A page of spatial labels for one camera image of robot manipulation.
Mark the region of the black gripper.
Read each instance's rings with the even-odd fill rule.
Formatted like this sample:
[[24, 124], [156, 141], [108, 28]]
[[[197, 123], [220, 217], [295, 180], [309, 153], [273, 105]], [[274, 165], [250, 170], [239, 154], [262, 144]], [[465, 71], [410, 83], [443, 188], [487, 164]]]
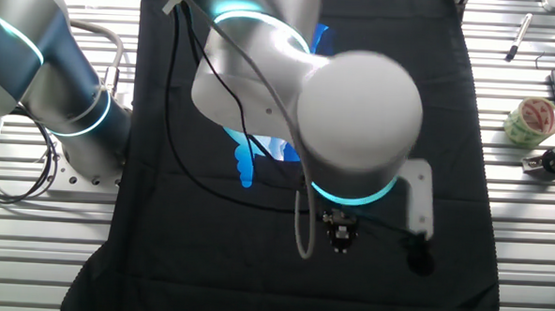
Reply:
[[341, 240], [338, 238], [346, 238], [343, 240], [342, 253], [347, 253], [356, 237], [357, 218], [340, 210], [331, 210], [322, 214], [322, 222], [327, 228], [327, 235], [331, 238], [330, 244], [336, 252], [341, 251]]

